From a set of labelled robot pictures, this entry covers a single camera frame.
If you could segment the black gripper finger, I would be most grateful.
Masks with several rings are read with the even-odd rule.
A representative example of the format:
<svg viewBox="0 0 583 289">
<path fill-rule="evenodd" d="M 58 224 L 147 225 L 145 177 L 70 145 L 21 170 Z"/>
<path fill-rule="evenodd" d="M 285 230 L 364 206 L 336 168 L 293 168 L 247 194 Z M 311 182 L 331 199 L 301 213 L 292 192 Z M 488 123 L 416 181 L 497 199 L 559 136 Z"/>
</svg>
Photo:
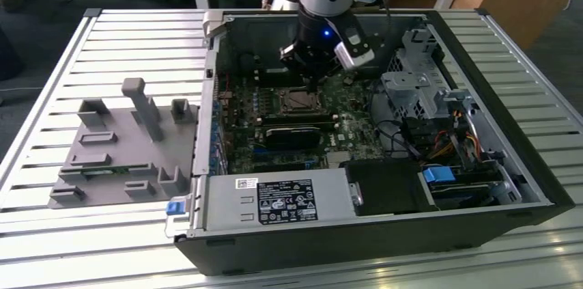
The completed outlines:
<svg viewBox="0 0 583 289">
<path fill-rule="evenodd" d="M 325 80 L 341 70 L 337 57 L 331 55 L 316 55 L 312 61 L 312 91 L 323 85 Z"/>
<path fill-rule="evenodd" d="M 295 45 L 289 44 L 280 49 L 280 61 L 296 77 L 300 77 L 309 92 L 313 92 L 312 73 L 307 63 L 296 52 Z"/>
</svg>

